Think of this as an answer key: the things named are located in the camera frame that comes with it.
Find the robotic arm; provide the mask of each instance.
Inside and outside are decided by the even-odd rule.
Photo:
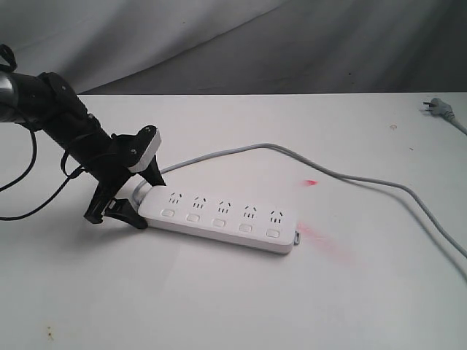
[[[0,45],[0,56],[9,64],[0,65],[0,123],[17,123],[33,132],[43,130],[65,151],[63,172],[66,158],[71,155],[81,171],[84,169],[99,182],[84,215],[89,222],[98,224],[102,217],[112,217],[135,228],[146,228],[145,219],[129,200],[115,196],[135,174],[152,186],[165,185],[155,159],[161,144],[158,129],[148,125],[135,136],[109,136],[58,74],[33,77],[14,73],[15,56],[6,45]]]

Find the white table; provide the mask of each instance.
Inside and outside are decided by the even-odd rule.
[[[467,124],[467,93],[82,100],[108,133],[159,127],[161,167],[268,141],[336,171],[407,184],[467,246],[467,138],[421,112],[434,96]],[[1,125],[0,183],[26,167],[28,138]],[[62,150],[43,133],[38,142],[31,175],[0,195],[3,216],[29,211],[63,181]],[[37,215],[0,222],[2,349],[466,348],[467,285],[395,198],[269,150],[165,177],[291,206],[309,229],[283,257],[109,218],[91,225],[82,214],[96,181],[82,175]],[[408,195],[383,190],[467,270]]]

